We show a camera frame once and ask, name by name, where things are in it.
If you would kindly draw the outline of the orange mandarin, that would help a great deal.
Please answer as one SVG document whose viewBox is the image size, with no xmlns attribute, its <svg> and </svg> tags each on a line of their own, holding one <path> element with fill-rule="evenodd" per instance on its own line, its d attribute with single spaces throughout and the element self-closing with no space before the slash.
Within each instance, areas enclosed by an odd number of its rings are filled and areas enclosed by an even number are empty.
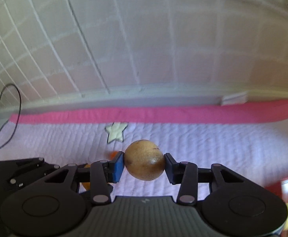
<svg viewBox="0 0 288 237">
<path fill-rule="evenodd" d="M 79 167 L 79 179 L 84 189 L 90 190 L 90 164 Z"/>
</svg>

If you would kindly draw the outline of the brown potato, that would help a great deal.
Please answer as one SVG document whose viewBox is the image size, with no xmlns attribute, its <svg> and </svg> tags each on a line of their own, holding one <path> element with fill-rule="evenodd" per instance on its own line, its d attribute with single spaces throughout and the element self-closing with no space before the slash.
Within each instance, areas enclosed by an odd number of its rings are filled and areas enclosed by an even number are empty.
<svg viewBox="0 0 288 237">
<path fill-rule="evenodd" d="M 149 140 L 131 143 L 124 152 L 124 164 L 130 175 L 142 181 L 153 181 L 165 170 L 163 153 Z"/>
</svg>

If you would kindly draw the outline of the white pink-edged quilted mat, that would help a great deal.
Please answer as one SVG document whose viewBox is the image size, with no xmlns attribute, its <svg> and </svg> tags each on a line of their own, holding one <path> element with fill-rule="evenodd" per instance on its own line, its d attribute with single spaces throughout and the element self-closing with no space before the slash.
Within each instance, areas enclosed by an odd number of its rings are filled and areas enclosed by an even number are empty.
<svg viewBox="0 0 288 237">
<path fill-rule="evenodd" d="M 288 100 L 12 115 L 0 130 L 0 161 L 92 163 L 137 140 L 150 140 L 179 162 L 223 164 L 267 187 L 288 177 Z"/>
</svg>

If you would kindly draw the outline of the red white cardboard box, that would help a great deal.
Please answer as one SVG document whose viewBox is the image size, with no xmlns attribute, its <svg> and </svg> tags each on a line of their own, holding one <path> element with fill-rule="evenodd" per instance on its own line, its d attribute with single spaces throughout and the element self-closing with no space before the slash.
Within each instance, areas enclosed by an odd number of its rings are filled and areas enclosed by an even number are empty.
<svg viewBox="0 0 288 237">
<path fill-rule="evenodd" d="M 288 202 L 288 177 L 272 183 L 265 187 L 265 189 L 281 197 L 285 202 Z"/>
</svg>

